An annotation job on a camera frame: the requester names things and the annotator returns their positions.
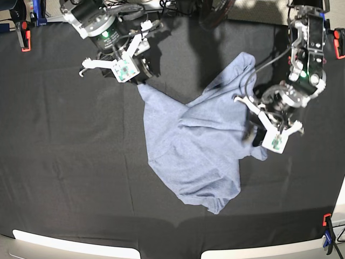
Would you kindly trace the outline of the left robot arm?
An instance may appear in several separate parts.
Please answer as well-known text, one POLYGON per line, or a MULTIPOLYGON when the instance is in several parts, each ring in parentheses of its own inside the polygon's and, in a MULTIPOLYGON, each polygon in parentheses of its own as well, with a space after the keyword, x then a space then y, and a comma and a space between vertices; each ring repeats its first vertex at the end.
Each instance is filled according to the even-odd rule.
POLYGON ((326 88, 326 72, 323 48, 327 29, 325 14, 330 11, 329 1, 289 1, 289 9, 297 11, 288 19, 289 47, 272 61, 255 70, 247 79, 251 81, 258 72, 289 55, 289 73, 279 84, 249 95, 236 96, 250 111, 250 137, 254 147, 281 154, 288 138, 304 133, 302 122, 292 121, 294 113, 305 108, 326 88))

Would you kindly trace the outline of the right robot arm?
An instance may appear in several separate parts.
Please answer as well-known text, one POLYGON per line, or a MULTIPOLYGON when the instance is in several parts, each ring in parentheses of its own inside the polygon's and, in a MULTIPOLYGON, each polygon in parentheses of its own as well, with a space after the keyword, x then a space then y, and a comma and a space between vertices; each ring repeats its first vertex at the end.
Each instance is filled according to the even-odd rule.
POLYGON ((99 69, 119 83, 140 83, 154 76, 148 56, 148 36, 162 27, 151 21, 143 4, 113 6, 106 1, 61 1, 60 10, 82 39, 97 47, 95 59, 86 58, 79 71, 99 69))

